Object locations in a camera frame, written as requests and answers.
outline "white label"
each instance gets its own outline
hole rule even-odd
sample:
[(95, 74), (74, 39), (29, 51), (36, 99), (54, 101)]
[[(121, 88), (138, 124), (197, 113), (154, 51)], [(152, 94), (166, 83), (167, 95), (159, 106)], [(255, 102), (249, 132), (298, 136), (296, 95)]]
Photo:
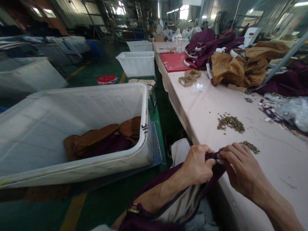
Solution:
[(231, 51), (230, 51), (230, 55), (231, 55), (233, 58), (235, 58), (235, 57), (237, 56), (237, 53), (235, 53), (234, 50), (231, 50)]
[(208, 71), (209, 78), (212, 79), (213, 77), (209, 63), (206, 64), (206, 70)]

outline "large white bin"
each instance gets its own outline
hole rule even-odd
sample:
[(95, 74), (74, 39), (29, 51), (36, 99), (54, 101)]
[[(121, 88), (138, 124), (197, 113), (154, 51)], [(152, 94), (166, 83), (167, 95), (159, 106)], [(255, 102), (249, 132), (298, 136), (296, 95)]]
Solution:
[(90, 51), (86, 39), (80, 36), (65, 36), (53, 38), (53, 40), (61, 47), (68, 55), (79, 55), (86, 51)]
[(116, 59), (129, 78), (155, 76), (154, 51), (122, 52)]
[(33, 46), (60, 66), (74, 65), (82, 61), (82, 58), (78, 55), (66, 55), (58, 44), (41, 44)]
[(130, 51), (153, 51), (153, 44), (147, 40), (126, 43)]
[(26, 97), (41, 90), (66, 86), (65, 79), (46, 57), (13, 58), (0, 62), (0, 98)]
[[(41, 91), (0, 115), (0, 188), (63, 184), (153, 162), (148, 86), (127, 83)], [(68, 162), (63, 139), (141, 116), (131, 149)]]

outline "cardboard box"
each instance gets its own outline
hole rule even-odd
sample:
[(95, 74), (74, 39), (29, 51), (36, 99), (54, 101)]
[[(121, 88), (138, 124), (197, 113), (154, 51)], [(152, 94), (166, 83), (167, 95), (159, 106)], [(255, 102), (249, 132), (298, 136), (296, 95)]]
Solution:
[(233, 90), (238, 90), (238, 91), (241, 91), (241, 92), (245, 92), (247, 90), (247, 88), (245, 88), (245, 87), (238, 87), (238, 86), (230, 84), (230, 83), (228, 84), (228, 88), (233, 89)]
[(185, 83), (183, 81), (184, 77), (180, 77), (179, 78), (179, 83), (182, 84), (184, 87), (189, 87), (189, 86), (193, 85), (195, 82), (197, 82), (197, 80), (195, 78), (191, 77), (190, 75), (187, 75), (185, 77), (191, 78), (192, 81), (190, 83)]
[(164, 42), (165, 36), (164, 35), (155, 35), (155, 42)]
[(190, 75), (191, 77), (193, 77), (194, 79), (199, 78), (201, 76), (201, 72), (197, 71), (195, 69), (191, 69), (188, 71), (185, 71), (185, 76)]
[(176, 50), (176, 48), (175, 47), (167, 47), (167, 50), (174, 51), (174, 50)]

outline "clothing pile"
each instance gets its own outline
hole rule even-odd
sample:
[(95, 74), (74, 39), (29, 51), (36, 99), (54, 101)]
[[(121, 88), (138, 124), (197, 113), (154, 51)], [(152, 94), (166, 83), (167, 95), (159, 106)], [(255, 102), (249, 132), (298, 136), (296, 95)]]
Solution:
[(185, 52), (189, 57), (184, 59), (184, 63), (194, 69), (206, 68), (208, 59), (217, 49), (222, 48), (223, 52), (228, 53), (232, 48), (243, 45), (244, 40), (244, 37), (236, 37), (235, 32), (225, 34), (218, 39), (215, 39), (215, 32), (211, 29), (196, 33), (185, 47)]
[(308, 96), (308, 66), (300, 62), (287, 66), (289, 71), (274, 75), (258, 93), (278, 93), (282, 96)]
[(212, 82), (222, 80), (240, 86), (260, 86), (266, 77), (270, 60), (283, 58), (290, 50), (284, 42), (262, 41), (244, 50), (212, 55)]
[(71, 135), (64, 139), (69, 161), (75, 161), (132, 148), (138, 143), (141, 116), (123, 123), (111, 124), (85, 134)]

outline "person's right hand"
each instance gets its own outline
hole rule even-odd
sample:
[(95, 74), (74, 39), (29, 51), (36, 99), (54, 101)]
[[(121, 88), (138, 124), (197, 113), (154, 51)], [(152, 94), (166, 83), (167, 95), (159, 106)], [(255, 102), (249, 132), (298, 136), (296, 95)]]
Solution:
[(235, 190), (263, 206), (271, 190), (274, 190), (264, 175), (259, 163), (247, 146), (233, 143), (218, 154), (218, 158), (226, 159), (226, 169), (230, 183)]

